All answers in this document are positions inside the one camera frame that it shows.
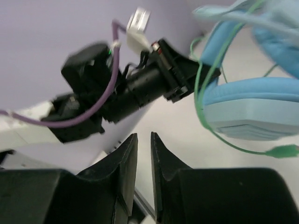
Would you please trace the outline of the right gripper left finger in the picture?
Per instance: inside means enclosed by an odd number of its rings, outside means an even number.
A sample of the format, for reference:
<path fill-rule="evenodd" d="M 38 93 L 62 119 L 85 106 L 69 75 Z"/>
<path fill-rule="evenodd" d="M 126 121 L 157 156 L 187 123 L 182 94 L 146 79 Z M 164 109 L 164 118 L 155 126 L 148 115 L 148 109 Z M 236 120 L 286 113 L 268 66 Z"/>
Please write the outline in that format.
<path fill-rule="evenodd" d="M 125 224 L 132 213 L 138 138 L 77 175 L 62 169 L 3 169 L 3 224 Z"/>

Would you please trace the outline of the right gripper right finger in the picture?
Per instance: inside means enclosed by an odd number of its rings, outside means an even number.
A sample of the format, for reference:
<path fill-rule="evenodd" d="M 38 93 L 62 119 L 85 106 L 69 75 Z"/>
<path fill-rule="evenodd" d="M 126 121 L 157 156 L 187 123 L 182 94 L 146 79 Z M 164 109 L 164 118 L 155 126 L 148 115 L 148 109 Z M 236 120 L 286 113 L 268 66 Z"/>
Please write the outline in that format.
<path fill-rule="evenodd" d="M 194 169 L 151 133 L 158 224 L 296 224 L 299 210 L 270 168 Z"/>

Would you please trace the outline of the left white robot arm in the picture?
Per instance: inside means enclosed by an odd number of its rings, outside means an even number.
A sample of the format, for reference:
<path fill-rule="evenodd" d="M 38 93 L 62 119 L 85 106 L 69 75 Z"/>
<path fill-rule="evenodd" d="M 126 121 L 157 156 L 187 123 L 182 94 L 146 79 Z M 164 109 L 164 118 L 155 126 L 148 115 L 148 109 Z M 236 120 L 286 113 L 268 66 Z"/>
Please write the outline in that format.
<path fill-rule="evenodd" d="M 117 71 L 116 84 L 103 106 L 78 124 L 62 128 L 36 126 L 2 116 L 2 167 L 83 170 L 101 152 L 114 151 L 150 103 L 159 97 L 177 102 L 193 93 L 198 63 L 176 52 L 163 39 L 153 46 L 153 52 L 141 52 L 135 73 Z M 103 95 L 112 76 L 113 59 L 104 42 L 79 50 L 61 70 L 72 92 L 22 110 L 21 114 L 59 124 L 82 115 Z"/>

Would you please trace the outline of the light blue headphones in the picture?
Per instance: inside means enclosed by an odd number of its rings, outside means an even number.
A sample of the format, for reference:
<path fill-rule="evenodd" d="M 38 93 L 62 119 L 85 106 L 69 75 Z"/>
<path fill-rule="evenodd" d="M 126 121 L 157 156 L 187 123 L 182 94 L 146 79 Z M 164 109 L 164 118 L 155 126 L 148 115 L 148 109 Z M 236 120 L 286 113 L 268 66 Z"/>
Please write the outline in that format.
<path fill-rule="evenodd" d="M 201 121 L 215 133 L 243 140 L 276 140 L 299 133 L 299 3 L 238 0 L 228 7 L 201 6 L 198 19 L 215 20 L 202 63 L 221 67 L 236 33 L 248 24 L 261 49 L 285 77 L 258 77 L 203 89 Z"/>

